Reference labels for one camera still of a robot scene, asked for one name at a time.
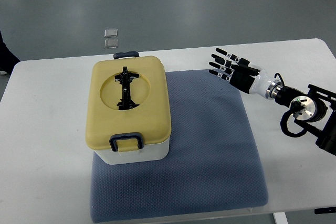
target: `robotic hand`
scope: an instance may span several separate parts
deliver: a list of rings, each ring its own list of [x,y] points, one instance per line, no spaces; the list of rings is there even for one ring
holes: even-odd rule
[[[308,85],[310,89],[308,94],[304,94],[297,89],[285,86],[279,73],[276,73],[274,77],[269,77],[263,68],[244,58],[238,58],[219,48],[216,48],[216,51],[227,59],[212,54],[218,64],[213,62],[209,62],[209,64],[221,72],[211,69],[209,70],[211,74],[228,81],[242,92],[257,93],[268,100],[275,100],[276,103],[288,107],[289,110],[282,116],[280,122],[283,133],[291,137],[300,137],[310,132],[318,138],[316,144],[321,149],[336,155],[335,93],[310,84]],[[333,112],[324,129],[320,130],[309,123],[324,118],[328,108],[323,100],[330,102],[330,108]],[[287,122],[291,115],[295,118],[294,122],[303,128],[301,132],[292,133],[288,130]]]

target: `black clip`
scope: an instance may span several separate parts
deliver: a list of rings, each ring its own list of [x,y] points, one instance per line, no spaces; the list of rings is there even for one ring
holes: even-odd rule
[[[139,104],[135,104],[131,99],[131,88],[130,83],[133,79],[138,78],[138,73],[128,72],[127,67],[122,68],[122,73],[115,76],[115,81],[120,81],[122,85],[122,99],[121,102],[117,104],[119,110],[129,110],[139,106]]]

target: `yellow lid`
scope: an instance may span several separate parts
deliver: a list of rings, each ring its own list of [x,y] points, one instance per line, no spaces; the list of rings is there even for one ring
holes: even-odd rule
[[[119,110],[122,85],[115,81],[123,67],[139,74],[130,83],[135,108]],[[164,67],[154,56],[107,60],[95,64],[92,71],[86,143],[94,150],[111,148],[110,137],[139,132],[143,144],[162,143],[171,134],[171,117]],[[129,141],[124,151],[134,150]]]

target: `silver joint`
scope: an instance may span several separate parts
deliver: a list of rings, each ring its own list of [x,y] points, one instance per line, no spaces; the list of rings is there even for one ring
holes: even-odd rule
[[[277,93],[279,92],[280,89],[282,89],[282,82],[275,80],[273,81],[269,86],[268,89],[266,90],[265,97],[268,100],[273,100]]]

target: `black cable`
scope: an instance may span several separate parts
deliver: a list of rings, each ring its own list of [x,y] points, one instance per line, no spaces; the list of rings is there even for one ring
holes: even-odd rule
[[[282,82],[282,86],[285,86],[285,82],[283,81],[283,78],[282,78],[281,74],[275,73],[274,78],[276,78],[277,76],[279,76],[280,81]]]
[[[301,105],[300,102],[294,102],[290,108],[289,111],[287,111],[281,118],[281,121],[280,121],[280,127],[281,127],[281,130],[282,132],[286,135],[286,136],[290,136],[290,137],[301,137],[303,135],[305,135],[307,133],[307,130],[306,129],[303,129],[301,132],[299,133],[292,133],[288,130],[288,127],[287,127],[287,123],[288,123],[288,120],[289,120],[289,117],[292,115],[292,114],[295,114],[297,112],[299,112],[300,110],[303,109],[303,106]]]

